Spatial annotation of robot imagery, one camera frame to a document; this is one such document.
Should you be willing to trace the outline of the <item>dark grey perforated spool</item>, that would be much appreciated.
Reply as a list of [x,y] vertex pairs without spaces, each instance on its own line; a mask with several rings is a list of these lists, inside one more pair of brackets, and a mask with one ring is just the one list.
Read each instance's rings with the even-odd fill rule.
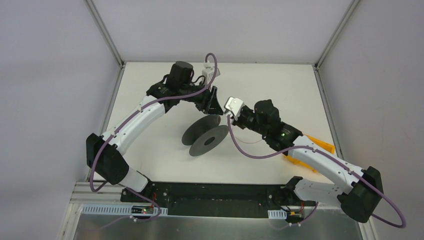
[[227,125],[221,125],[220,115],[206,115],[190,125],[182,135],[181,142],[190,146],[192,157],[206,154],[217,147],[228,135]]

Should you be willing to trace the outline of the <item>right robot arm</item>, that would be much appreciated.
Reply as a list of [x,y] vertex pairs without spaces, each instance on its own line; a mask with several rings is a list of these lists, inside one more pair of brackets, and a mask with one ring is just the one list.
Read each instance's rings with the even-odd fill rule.
[[351,219],[366,223],[384,195],[381,173],[374,167],[364,169],[342,160],[313,142],[290,124],[283,122],[270,99],[260,100],[251,109],[239,99],[225,103],[228,122],[235,127],[260,134],[275,151],[300,160],[329,179],[315,182],[294,176],[284,187],[284,200],[290,205],[314,201],[340,207]]

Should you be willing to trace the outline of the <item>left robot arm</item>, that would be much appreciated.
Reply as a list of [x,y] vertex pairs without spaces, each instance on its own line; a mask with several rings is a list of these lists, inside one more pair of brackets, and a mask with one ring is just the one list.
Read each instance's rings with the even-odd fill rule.
[[140,202],[152,198],[149,178],[129,166],[124,159],[128,148],[154,121],[166,114],[180,101],[193,103],[206,115],[223,115],[213,86],[219,76],[218,62],[206,60],[202,74],[193,81],[194,67],[185,61],[176,61],[162,80],[153,84],[141,102],[117,125],[100,135],[90,134],[86,139],[86,163],[90,168],[88,182],[93,192],[95,174],[103,178],[103,185],[122,185],[133,190]]

